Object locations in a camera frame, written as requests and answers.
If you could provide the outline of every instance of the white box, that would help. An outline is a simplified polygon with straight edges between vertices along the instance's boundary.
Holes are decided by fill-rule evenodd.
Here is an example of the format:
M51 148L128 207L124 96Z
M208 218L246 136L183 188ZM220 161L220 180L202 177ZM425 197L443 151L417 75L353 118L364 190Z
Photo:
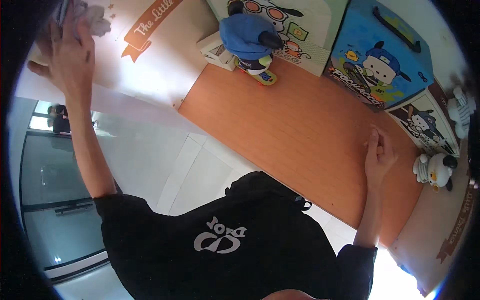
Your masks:
M207 62L229 71L235 69L235 56L223 47L219 31L198 42L197 48L203 54Z

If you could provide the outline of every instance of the white plush toy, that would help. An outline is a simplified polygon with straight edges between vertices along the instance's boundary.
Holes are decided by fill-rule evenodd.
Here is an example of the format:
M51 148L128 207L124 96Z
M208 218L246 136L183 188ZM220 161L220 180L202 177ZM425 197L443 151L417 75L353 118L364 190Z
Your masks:
M470 115L475 110L475 100L470 96L465 96L461 88L454 90L455 97L448 100L448 116L455 123L455 133L460 139L468 137L468 128L470 127Z
M413 174L417 175L418 182L429 182L436 192L443 186L451 191L453 184L450 176L456 167L456 158L451 155L439 153L430 157L422 154L413 163Z

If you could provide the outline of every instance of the plush toy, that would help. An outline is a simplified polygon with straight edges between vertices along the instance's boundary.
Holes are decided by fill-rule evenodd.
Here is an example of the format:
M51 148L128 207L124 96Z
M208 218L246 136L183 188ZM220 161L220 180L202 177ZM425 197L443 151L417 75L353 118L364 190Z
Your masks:
M451 191L453 184L450 176L456 167L456 158L451 155L439 153L430 157L422 154L413 163L413 174L417 175L418 182L429 182L436 192L443 186Z
M471 96L464 96L459 92L455 94L456 98L448 100L448 116L455 123L455 133L460 139L468 137L468 128L470 127L470 115L475 110L475 100Z
M258 75L272 63L272 49L282 49L283 41L272 23L261 16L245 14L243 1L228 5L228 18L220 21L220 38L225 49L239 58L251 75Z

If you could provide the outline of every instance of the sunlight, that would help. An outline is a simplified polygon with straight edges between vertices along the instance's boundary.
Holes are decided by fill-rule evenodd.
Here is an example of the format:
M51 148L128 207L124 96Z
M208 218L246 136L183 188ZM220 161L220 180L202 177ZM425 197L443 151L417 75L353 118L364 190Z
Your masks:
M396 265L388 250L378 247L373 266L373 287L369 300L424 300L417 280Z

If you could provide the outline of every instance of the blue box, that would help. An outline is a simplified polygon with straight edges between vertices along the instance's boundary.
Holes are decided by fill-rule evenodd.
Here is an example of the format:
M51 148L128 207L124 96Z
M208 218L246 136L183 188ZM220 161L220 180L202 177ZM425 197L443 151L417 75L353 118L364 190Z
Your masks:
M352 0L324 75L383 110L433 83L427 43L405 21L374 0Z

